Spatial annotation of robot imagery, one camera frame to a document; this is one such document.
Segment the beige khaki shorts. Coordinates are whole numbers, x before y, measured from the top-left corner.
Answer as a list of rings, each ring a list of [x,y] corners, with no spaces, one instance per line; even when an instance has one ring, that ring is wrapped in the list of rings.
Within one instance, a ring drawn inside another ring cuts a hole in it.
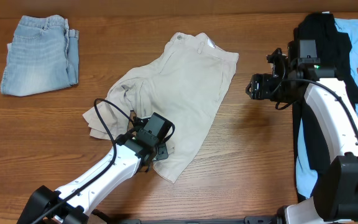
[[[158,113],[175,125],[168,158],[154,170],[175,183],[195,158],[236,73],[239,55],[211,45],[210,38],[177,32],[153,62],[132,68],[108,91],[106,102],[83,114],[90,136],[108,139],[127,131],[131,111]]]

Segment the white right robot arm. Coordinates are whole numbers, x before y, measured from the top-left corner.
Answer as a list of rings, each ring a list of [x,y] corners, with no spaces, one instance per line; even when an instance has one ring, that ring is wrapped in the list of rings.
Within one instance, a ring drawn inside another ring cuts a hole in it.
[[[295,58],[276,49],[267,56],[271,74],[255,74],[246,87],[253,100],[290,106],[304,101],[328,145],[330,166],[313,196],[284,209],[284,223],[358,222],[358,117],[334,66],[323,65],[315,47],[299,47]]]

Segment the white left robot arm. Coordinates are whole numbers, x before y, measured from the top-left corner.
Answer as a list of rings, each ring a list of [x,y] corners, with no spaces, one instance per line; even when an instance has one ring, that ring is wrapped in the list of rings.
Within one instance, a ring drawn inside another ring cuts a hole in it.
[[[56,190],[39,187],[27,201],[18,224],[87,223],[92,211],[121,183],[141,168],[149,168],[158,156],[167,158],[166,142],[175,125],[153,113],[136,118],[132,129],[118,135],[108,154],[72,182]]]

